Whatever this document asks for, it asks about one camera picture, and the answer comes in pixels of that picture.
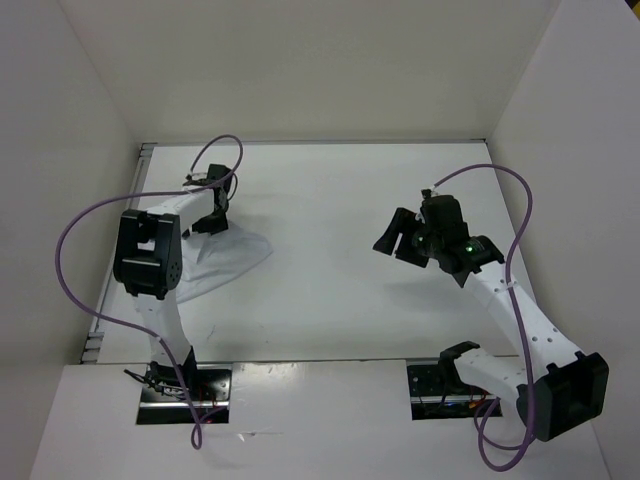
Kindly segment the white skirt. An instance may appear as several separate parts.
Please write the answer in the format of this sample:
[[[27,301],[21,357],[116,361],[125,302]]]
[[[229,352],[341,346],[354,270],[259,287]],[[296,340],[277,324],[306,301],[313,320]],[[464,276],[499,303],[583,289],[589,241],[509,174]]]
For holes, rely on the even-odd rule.
[[[273,252],[262,235],[231,224],[225,231],[193,233],[181,241],[182,275],[177,303],[198,298],[244,275]]]

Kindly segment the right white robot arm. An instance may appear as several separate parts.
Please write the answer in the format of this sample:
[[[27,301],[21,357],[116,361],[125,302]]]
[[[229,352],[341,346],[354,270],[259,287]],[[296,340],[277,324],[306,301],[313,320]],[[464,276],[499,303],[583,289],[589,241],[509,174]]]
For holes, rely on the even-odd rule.
[[[502,252],[486,236],[472,236],[459,206],[398,208],[374,251],[424,268],[436,261],[488,312],[518,352],[516,366],[464,341],[443,350],[438,380],[450,393],[481,388],[517,411],[532,436],[550,441],[598,417],[609,366],[569,340],[507,273]]]

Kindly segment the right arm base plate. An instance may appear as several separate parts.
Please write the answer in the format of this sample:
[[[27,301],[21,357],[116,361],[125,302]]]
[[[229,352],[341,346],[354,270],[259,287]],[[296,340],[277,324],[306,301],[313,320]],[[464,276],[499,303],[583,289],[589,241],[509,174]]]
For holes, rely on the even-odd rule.
[[[435,359],[406,361],[413,421],[473,418],[495,396],[476,386],[449,386]]]

